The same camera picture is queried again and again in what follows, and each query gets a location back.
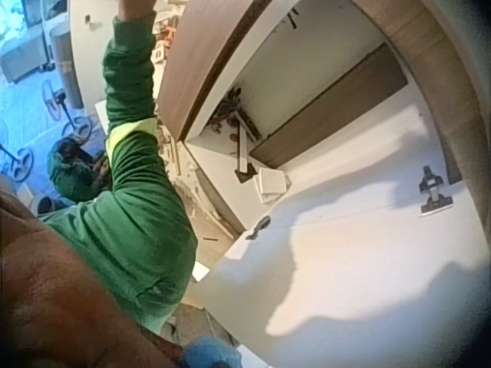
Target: green sweatshirt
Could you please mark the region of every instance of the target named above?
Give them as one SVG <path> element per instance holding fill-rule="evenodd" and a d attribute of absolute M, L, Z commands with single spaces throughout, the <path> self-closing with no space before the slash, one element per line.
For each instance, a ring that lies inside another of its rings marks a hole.
<path fill-rule="evenodd" d="M 113 191 L 43 221 L 74 247 L 124 310 L 158 333 L 187 288 L 197 240 L 158 155 L 154 18 L 115 20 L 104 58 Z"/>

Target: floor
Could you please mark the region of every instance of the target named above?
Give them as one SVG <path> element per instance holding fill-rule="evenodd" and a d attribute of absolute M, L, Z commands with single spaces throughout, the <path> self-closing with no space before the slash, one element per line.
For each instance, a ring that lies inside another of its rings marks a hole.
<path fill-rule="evenodd" d="M 53 89 L 62 88 L 58 72 L 39 72 L 26 76 L 18 84 L 7 82 L 0 74 L 0 140 L 10 152 L 16 153 L 23 147 L 30 147 L 35 155 L 34 169 L 25 180 L 33 194 L 44 193 L 53 198 L 60 198 L 47 174 L 47 155 L 54 143 L 61 138 L 61 130 L 68 121 L 62 117 L 54 121 L 44 105 L 41 85 L 50 80 Z M 72 117 L 85 114 L 84 110 L 73 110 L 68 106 Z M 84 148 L 95 154 L 104 148 L 105 134 L 96 116 L 91 117 L 94 127 L 91 139 Z M 4 153 L 0 152 L 0 171 L 10 163 Z"/>

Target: wood grain surface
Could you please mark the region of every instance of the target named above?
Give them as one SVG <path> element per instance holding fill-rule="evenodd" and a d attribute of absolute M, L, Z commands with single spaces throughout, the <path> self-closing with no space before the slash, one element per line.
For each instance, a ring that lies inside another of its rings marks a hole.
<path fill-rule="evenodd" d="M 489 147 L 476 92 L 454 44 L 421 0 L 352 0 L 390 40 L 423 93 L 450 183 L 463 178 L 483 224 L 489 214 Z"/>
<path fill-rule="evenodd" d="M 159 117 L 175 140 L 186 137 L 233 52 L 271 0 L 189 0 L 158 97 Z"/>
<path fill-rule="evenodd" d="M 278 168 L 407 85 L 387 44 L 354 66 L 257 146 L 251 156 Z"/>

